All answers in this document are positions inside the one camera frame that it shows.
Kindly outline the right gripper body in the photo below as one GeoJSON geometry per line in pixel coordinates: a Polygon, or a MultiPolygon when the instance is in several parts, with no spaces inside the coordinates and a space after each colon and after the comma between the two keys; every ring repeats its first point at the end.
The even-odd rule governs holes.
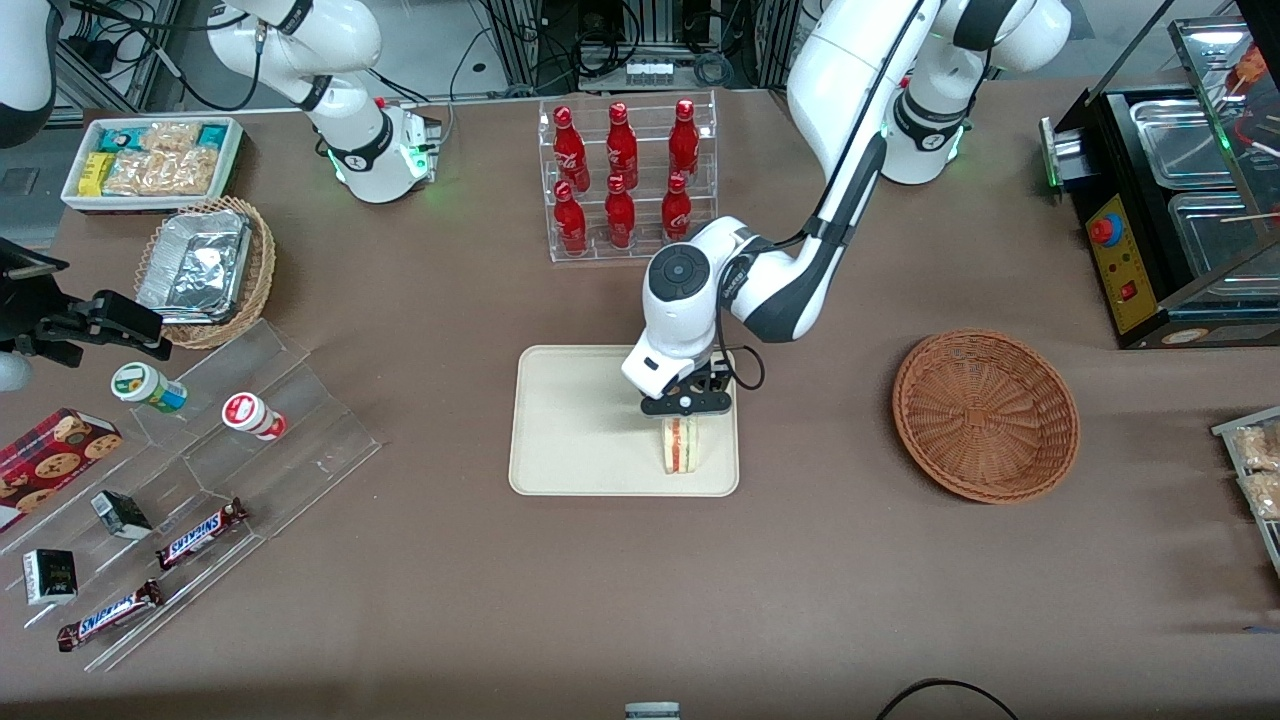
{"type": "Polygon", "coordinates": [[[23,389],[32,377],[31,363],[17,352],[17,338],[28,334],[42,318],[61,306],[55,281],[1,282],[1,392],[23,389]]]}

